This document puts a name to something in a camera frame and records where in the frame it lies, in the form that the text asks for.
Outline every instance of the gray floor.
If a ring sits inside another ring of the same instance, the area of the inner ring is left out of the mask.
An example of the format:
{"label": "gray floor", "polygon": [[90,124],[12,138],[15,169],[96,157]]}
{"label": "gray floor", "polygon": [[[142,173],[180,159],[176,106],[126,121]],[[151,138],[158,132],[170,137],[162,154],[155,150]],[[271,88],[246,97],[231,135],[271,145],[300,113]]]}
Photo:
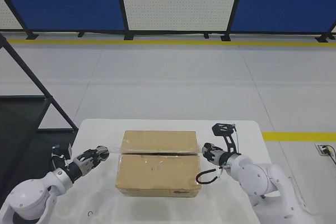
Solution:
{"label": "gray floor", "polygon": [[[259,40],[286,41],[263,38]],[[336,132],[336,48],[35,44],[14,48],[77,125],[86,118],[222,119],[254,120],[262,131]],[[1,50],[0,95],[39,93]],[[50,109],[42,127],[67,127],[63,124]],[[336,149],[335,142],[328,143]],[[267,142],[267,148],[272,161],[293,175],[318,223],[336,223],[336,169],[330,158],[320,157],[314,142]]]}

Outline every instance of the power strip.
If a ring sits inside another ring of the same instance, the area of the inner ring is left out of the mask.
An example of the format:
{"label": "power strip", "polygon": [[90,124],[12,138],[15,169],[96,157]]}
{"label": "power strip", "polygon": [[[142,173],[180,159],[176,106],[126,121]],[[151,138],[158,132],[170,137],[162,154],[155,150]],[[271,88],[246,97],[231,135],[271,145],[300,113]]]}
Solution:
{"label": "power strip", "polygon": [[316,149],[318,150],[320,156],[329,156],[327,153],[324,153],[325,149],[328,149],[331,152],[331,156],[334,156],[334,153],[331,151],[331,149],[325,145],[325,144],[315,144]]}

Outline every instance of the blue partition wall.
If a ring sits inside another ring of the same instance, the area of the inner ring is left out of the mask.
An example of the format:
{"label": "blue partition wall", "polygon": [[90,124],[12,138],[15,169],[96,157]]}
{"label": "blue partition wall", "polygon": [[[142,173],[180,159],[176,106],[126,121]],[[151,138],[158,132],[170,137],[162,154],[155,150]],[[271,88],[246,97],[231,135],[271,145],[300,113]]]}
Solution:
{"label": "blue partition wall", "polygon": [[232,32],[327,32],[336,0],[239,0]]}
{"label": "blue partition wall", "polygon": [[30,30],[124,30],[118,0],[11,0]]}

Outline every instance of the box flap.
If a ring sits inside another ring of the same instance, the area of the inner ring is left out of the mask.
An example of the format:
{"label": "box flap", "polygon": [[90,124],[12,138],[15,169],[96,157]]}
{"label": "box flap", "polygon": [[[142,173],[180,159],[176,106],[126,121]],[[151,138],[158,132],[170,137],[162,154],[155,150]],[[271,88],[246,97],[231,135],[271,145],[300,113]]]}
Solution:
{"label": "box flap", "polygon": [[192,131],[126,130],[121,153],[193,153],[199,152]]}
{"label": "box flap", "polygon": [[199,156],[121,155],[116,180],[125,189],[200,189]]}

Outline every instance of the yellow tape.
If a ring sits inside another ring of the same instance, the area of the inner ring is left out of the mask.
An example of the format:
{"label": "yellow tape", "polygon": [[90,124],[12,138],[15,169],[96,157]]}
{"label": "yellow tape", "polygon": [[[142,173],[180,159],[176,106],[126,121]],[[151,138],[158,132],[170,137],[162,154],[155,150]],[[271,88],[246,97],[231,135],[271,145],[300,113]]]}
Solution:
{"label": "yellow tape", "polygon": [[11,44],[77,44],[77,45],[224,45],[224,46],[290,46],[336,47],[336,43],[263,42],[263,41],[202,41],[202,40],[8,40]]}
{"label": "yellow tape", "polygon": [[336,142],[336,132],[263,132],[266,142]]}

